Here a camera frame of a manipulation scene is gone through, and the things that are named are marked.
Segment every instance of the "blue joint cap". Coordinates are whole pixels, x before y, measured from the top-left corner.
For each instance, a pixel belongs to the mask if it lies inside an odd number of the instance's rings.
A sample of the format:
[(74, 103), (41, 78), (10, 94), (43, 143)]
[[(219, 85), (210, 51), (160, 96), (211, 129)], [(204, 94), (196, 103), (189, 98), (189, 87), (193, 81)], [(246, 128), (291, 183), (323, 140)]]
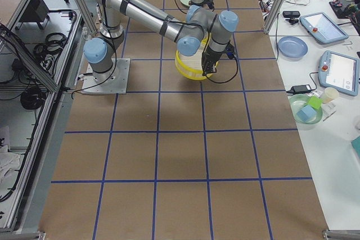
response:
[(236, 30), (239, 18), (232, 11), (222, 11), (219, 15), (220, 24), (229, 32)]
[(187, 14), (186, 14), (186, 18), (185, 18), (186, 22), (190, 22), (191, 19), (192, 19), (192, 17), (193, 17), (193, 15), (194, 15), (194, 13), (195, 13), (198, 9), (200, 9), (200, 8), (201, 8), (200, 6), (191, 5), (191, 6), (189, 7), (189, 10), (187, 11)]
[(195, 37), (183, 37), (178, 40), (178, 51), (184, 56), (193, 56), (200, 47), (200, 41)]
[(100, 38), (93, 38), (85, 42), (84, 55), (91, 64), (101, 62), (107, 54), (107, 45)]

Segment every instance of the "black cable tie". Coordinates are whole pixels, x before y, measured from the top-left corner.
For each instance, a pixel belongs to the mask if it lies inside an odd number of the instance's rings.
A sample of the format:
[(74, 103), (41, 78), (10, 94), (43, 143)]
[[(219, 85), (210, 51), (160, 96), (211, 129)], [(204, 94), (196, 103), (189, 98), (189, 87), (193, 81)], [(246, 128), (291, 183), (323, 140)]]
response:
[(161, 36), (165, 36), (166, 32), (167, 32), (167, 29), (168, 29), (168, 24), (169, 24), (169, 21), (171, 21), (172, 19), (174, 19), (174, 16), (172, 15), (168, 15), (165, 20), (163, 21), (163, 25), (161, 26), (160, 28), (160, 31), (159, 31), (159, 34)]
[(121, 0), (121, 5), (120, 5), (120, 12), (124, 15), (126, 15), (126, 9), (128, 7), (130, 0)]

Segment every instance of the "beige cup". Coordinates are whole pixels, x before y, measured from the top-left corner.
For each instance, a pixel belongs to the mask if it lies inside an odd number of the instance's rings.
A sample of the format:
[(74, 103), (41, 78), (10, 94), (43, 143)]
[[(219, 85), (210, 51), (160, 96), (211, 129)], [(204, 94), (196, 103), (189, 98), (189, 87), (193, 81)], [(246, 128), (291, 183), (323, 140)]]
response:
[(322, 103), (328, 103), (333, 99), (338, 98), (339, 92), (333, 87), (327, 87), (324, 90), (324, 93), (321, 94), (320, 99), (322, 99)]

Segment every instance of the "green transparent bowl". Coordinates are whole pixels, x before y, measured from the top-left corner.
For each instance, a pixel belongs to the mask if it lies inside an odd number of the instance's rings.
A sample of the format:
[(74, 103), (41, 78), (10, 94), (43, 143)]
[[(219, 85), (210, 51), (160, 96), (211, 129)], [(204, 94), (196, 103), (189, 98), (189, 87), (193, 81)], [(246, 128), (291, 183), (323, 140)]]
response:
[(304, 95), (304, 94), (296, 94), (293, 95), (290, 99), (290, 107), (292, 110), (292, 115), (294, 116), (294, 119), (296, 122), (299, 123), (304, 123), (304, 124), (316, 124), (318, 123), (321, 119), (322, 119), (322, 109), (321, 107), (316, 111), (316, 115), (309, 119), (308, 121), (303, 121), (301, 120), (298, 116), (297, 113), (304, 107), (307, 105), (308, 100), (310, 99), (309, 96)]

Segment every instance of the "blue plate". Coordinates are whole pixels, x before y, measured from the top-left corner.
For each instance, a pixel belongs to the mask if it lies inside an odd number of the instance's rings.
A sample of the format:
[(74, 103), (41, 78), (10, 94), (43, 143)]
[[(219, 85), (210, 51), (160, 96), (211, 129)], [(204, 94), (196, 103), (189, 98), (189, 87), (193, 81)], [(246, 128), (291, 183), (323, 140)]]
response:
[(302, 39), (293, 36), (281, 38), (277, 45), (282, 54), (287, 57), (299, 58), (308, 52), (306, 43)]

